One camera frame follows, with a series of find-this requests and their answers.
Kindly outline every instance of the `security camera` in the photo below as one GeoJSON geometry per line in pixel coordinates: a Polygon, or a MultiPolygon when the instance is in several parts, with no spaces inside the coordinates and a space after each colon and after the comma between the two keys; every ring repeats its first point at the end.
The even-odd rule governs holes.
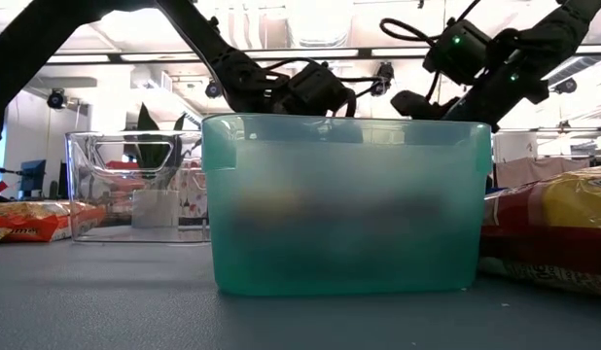
{"type": "Polygon", "coordinates": [[[559,122],[556,127],[560,129],[557,133],[563,134],[564,132],[566,132],[564,131],[565,128],[571,128],[571,124],[569,123],[569,121],[562,121],[559,122]]]}
{"type": "Polygon", "coordinates": [[[48,96],[48,107],[56,110],[61,110],[65,108],[65,102],[67,99],[65,98],[65,89],[63,88],[53,88],[52,93],[48,96]]]}
{"type": "Polygon", "coordinates": [[[577,82],[575,81],[575,79],[569,78],[569,79],[565,80],[564,82],[556,85],[553,88],[553,92],[556,92],[558,94],[573,93],[573,92],[575,92],[576,89],[577,89],[577,82]]]}
{"type": "Polygon", "coordinates": [[[205,87],[205,95],[210,98],[217,98],[223,95],[221,88],[216,84],[215,81],[210,80],[210,84],[205,87]]]}
{"type": "Polygon", "coordinates": [[[391,87],[391,81],[394,79],[394,67],[391,66],[391,62],[380,62],[375,75],[382,78],[383,82],[374,83],[371,86],[370,94],[372,96],[382,96],[391,87]]]}

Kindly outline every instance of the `teal plastic bin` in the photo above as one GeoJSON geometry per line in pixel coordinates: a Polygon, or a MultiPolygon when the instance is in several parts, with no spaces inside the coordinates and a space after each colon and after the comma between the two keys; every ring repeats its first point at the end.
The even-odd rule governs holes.
{"type": "Polygon", "coordinates": [[[275,115],[203,121],[219,288],[453,290],[476,276],[490,127],[275,115]]]}

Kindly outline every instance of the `box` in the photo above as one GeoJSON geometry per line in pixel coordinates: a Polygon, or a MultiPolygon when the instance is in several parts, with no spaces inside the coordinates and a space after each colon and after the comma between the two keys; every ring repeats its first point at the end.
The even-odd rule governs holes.
{"type": "Polygon", "coordinates": [[[82,226],[74,211],[75,241],[209,241],[201,222],[182,220],[192,194],[187,181],[202,177],[200,132],[75,132],[66,141],[71,202],[105,213],[95,226],[82,226]]]}
{"type": "Polygon", "coordinates": [[[476,275],[490,128],[203,121],[216,282],[249,296],[454,290],[476,275]]]}

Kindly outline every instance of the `chip bag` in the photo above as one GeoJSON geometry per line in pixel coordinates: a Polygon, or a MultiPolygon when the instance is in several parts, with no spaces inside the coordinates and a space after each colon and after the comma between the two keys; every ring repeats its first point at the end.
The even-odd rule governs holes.
{"type": "MultiPolygon", "coordinates": [[[[74,203],[78,226],[97,226],[101,208],[74,203]]],[[[0,203],[0,242],[51,242],[71,237],[68,201],[0,203]]]]}
{"type": "Polygon", "coordinates": [[[601,295],[601,166],[488,194],[479,270],[601,295]]]}

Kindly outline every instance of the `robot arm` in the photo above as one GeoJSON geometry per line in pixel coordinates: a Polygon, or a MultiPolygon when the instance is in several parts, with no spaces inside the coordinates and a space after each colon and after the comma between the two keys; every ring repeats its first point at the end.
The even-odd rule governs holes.
{"type": "Polygon", "coordinates": [[[497,122],[521,99],[540,103],[548,98],[548,82],[542,78],[575,54],[601,10],[601,0],[562,3],[532,28],[505,29],[492,40],[465,19],[450,23],[429,50],[424,68],[472,87],[445,105],[431,105],[410,91],[396,95],[392,105],[414,119],[482,122],[497,130],[497,122]]]}
{"type": "Polygon", "coordinates": [[[292,78],[260,67],[228,45],[216,19],[204,18],[190,0],[33,0],[0,34],[0,133],[9,102],[80,25],[115,10],[151,7],[166,15],[208,66],[236,112],[324,116],[355,104],[354,91],[325,64],[308,60],[292,78]]]}

